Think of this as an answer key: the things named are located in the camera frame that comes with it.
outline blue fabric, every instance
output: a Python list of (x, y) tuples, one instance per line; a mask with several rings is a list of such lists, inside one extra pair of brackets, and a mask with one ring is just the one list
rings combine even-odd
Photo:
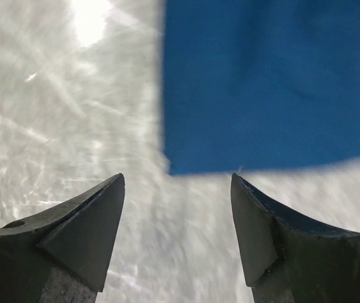
[(360, 0), (167, 0), (170, 174), (360, 156)]

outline reflective surface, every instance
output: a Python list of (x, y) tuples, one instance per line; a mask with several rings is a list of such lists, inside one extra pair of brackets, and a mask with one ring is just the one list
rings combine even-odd
[[(252, 302), (230, 175), (165, 173), (161, 10), (157, 0), (0, 1), (0, 227), (122, 172), (126, 202), (97, 302)], [(360, 231), (360, 161), (243, 176)]]

